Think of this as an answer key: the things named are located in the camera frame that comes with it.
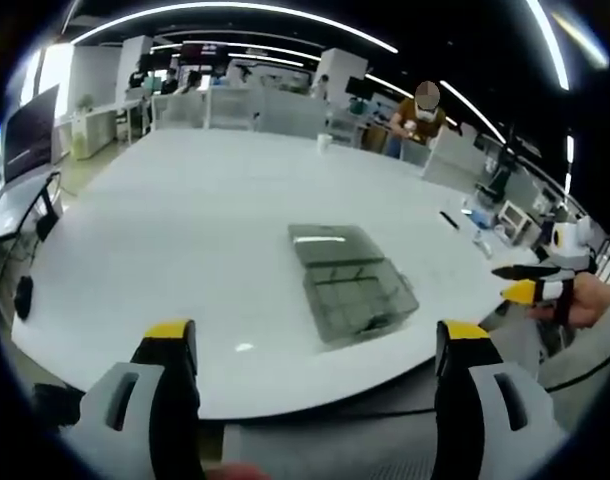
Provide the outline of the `person's left hand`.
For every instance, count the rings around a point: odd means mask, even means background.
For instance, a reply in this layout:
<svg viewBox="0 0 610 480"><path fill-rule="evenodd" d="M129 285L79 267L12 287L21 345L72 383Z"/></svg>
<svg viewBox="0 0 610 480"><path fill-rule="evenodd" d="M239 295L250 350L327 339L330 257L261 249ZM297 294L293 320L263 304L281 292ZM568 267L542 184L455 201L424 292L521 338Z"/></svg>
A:
<svg viewBox="0 0 610 480"><path fill-rule="evenodd" d="M205 470L206 480L269 480L270 476L250 464L226 463Z"/></svg>

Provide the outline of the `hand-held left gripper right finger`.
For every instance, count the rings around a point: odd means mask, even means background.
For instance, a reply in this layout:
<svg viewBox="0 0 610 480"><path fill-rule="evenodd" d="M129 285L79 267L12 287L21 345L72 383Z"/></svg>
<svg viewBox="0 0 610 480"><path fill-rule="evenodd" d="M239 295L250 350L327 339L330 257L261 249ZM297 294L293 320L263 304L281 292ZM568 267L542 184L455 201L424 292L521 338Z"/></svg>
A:
<svg viewBox="0 0 610 480"><path fill-rule="evenodd" d="M437 323L435 479L528 479L567 437L545 389L481 327Z"/></svg>

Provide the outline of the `person's right hand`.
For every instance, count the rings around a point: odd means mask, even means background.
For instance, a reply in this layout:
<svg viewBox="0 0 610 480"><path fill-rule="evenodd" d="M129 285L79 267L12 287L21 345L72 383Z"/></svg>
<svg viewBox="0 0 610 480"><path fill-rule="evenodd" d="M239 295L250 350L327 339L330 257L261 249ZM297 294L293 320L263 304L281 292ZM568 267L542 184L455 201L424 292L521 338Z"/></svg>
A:
<svg viewBox="0 0 610 480"><path fill-rule="evenodd" d="M556 317L557 306L534 306L528 309L528 317L535 320L569 325L585 329L596 324L610 307L610 284L595 275L580 273L574 279L573 296L566 319Z"/></svg>

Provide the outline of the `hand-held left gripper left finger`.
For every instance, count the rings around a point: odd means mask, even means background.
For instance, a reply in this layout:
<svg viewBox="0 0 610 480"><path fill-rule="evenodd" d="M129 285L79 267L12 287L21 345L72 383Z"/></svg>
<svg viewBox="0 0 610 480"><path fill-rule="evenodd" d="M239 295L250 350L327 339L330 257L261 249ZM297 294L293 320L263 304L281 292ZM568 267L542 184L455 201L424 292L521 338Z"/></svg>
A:
<svg viewBox="0 0 610 480"><path fill-rule="evenodd" d="M102 479L204 479L195 322L159 323L82 397L77 453Z"/></svg>

